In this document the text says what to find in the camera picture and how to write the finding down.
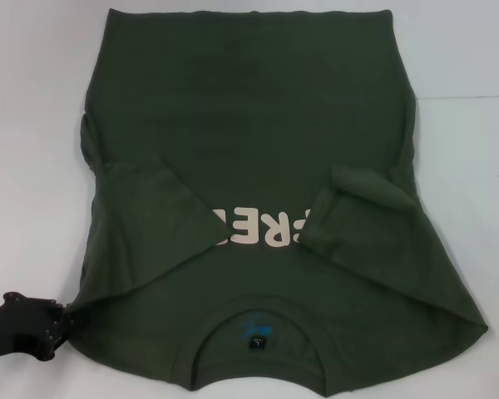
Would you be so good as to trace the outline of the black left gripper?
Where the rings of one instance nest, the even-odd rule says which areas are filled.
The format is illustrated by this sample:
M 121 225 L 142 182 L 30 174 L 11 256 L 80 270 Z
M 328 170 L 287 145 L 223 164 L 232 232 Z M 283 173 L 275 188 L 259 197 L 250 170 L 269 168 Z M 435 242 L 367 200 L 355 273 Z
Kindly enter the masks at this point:
M 52 360 L 67 341 L 74 320 L 53 299 L 29 298 L 17 292 L 3 295 L 6 309 L 6 354 L 24 353 Z

